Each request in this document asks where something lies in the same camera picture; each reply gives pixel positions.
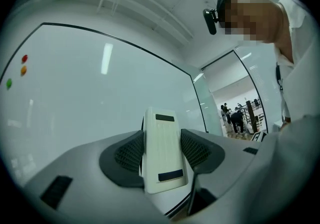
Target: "man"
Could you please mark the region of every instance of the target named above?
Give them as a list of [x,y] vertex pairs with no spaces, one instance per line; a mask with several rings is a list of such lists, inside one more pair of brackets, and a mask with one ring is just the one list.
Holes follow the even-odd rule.
[[281,105],[289,111],[286,121],[320,114],[319,30],[304,4],[300,0],[217,0],[216,10],[226,34],[274,44],[277,64],[281,72],[286,70],[281,74]]
[[231,123],[233,124],[234,132],[236,134],[238,133],[237,126],[239,125],[241,134],[244,134],[243,115],[237,107],[234,110],[235,111],[231,114],[231,117],[230,117]]
[[231,125],[231,120],[230,120],[230,113],[229,113],[229,109],[227,107],[227,103],[224,103],[224,113],[226,115],[226,119],[229,125]]

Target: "glass partition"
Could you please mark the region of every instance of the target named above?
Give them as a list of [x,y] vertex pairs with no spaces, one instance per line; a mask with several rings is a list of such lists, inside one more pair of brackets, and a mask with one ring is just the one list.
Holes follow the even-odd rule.
[[[223,131],[221,128],[217,105],[209,90],[202,70],[195,66],[181,63],[176,60],[173,60],[172,63],[191,75],[194,88],[200,101],[207,132],[209,132],[210,134],[222,136]],[[190,109],[188,113],[190,116],[199,114],[196,109],[195,111],[193,109]]]
[[[22,187],[74,147],[140,130],[148,107],[175,111],[180,129],[206,131],[187,73],[85,28],[40,26],[15,52],[1,85],[1,155]],[[163,214],[191,191],[193,171],[186,164],[187,185],[149,195]]]
[[240,46],[236,54],[245,65],[259,92],[263,104],[268,132],[274,123],[281,121],[281,96],[276,79],[276,56],[273,44]]

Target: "black slot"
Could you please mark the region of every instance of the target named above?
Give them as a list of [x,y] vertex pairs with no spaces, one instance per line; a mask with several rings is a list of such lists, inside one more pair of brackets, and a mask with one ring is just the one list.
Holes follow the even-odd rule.
[[184,172],[182,171],[182,169],[180,169],[180,170],[174,170],[174,171],[165,172],[165,173],[159,173],[158,179],[160,182],[165,182],[168,180],[180,178],[183,175],[184,175]]
[[266,133],[263,133],[263,135],[262,135],[262,139],[261,139],[261,142],[263,142],[264,141],[264,138],[265,138],[265,136],[266,136],[267,134]]
[[252,147],[246,147],[243,151],[255,155],[258,152],[258,149],[252,148]]
[[163,115],[163,114],[155,114],[155,119],[156,120],[163,120],[163,121],[170,121],[170,122],[175,121],[175,118],[173,116]]
[[200,188],[195,192],[192,205],[190,207],[189,216],[196,214],[207,206],[211,205],[217,198],[207,189]]
[[72,180],[72,178],[67,176],[56,177],[41,196],[41,200],[56,210]]

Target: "white machine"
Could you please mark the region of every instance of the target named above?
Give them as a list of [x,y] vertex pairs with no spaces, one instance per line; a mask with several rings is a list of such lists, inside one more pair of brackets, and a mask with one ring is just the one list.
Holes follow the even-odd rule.
[[[148,111],[157,115],[152,108]],[[145,182],[139,175],[145,149],[146,155],[149,153],[148,136],[144,141],[145,132],[150,131],[149,121],[144,125],[145,131],[119,134],[62,154],[25,186],[24,192],[32,205],[52,223],[168,224],[170,219],[146,197]],[[281,133],[266,135],[263,142],[182,129],[181,151],[194,176],[190,196],[184,201],[187,213],[181,223],[260,223],[283,208],[301,189],[312,170],[308,167],[317,159],[319,141],[315,124],[318,122],[319,117],[299,120]],[[301,127],[307,128],[307,135]],[[286,142],[302,142],[303,135],[313,139],[316,145],[311,150],[304,149],[311,160],[296,168],[283,166],[283,172],[279,173],[279,166],[284,164],[283,152],[288,151]],[[287,155],[285,162],[291,159],[296,159],[294,154]],[[144,158],[147,166],[149,160]],[[287,186],[283,182],[287,177],[295,177],[298,182]],[[155,182],[148,186],[156,191],[156,185]],[[279,191],[284,191],[284,196],[275,202]]]
[[176,113],[149,107],[144,114],[143,130],[142,176],[145,190],[155,194],[188,184]]
[[262,142],[267,135],[265,130],[257,131],[251,138],[252,142]]

